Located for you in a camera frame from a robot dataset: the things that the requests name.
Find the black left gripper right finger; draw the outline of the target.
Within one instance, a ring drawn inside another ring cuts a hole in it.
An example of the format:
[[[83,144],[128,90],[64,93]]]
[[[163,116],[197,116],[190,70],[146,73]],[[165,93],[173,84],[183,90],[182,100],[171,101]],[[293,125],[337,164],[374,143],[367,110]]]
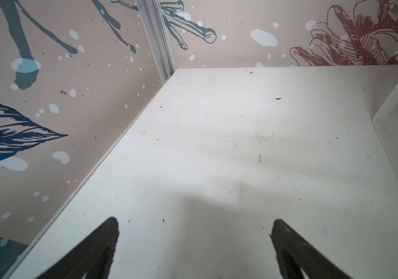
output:
[[[350,276],[314,248],[281,219],[273,222],[270,234],[284,279],[348,279]]]

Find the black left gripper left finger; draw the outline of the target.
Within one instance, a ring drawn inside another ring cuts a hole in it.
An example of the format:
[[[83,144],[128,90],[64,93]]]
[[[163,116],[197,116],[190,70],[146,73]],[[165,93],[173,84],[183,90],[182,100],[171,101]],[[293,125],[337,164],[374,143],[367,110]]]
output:
[[[119,224],[110,217],[56,264],[38,276],[40,279],[106,279],[114,260]]]

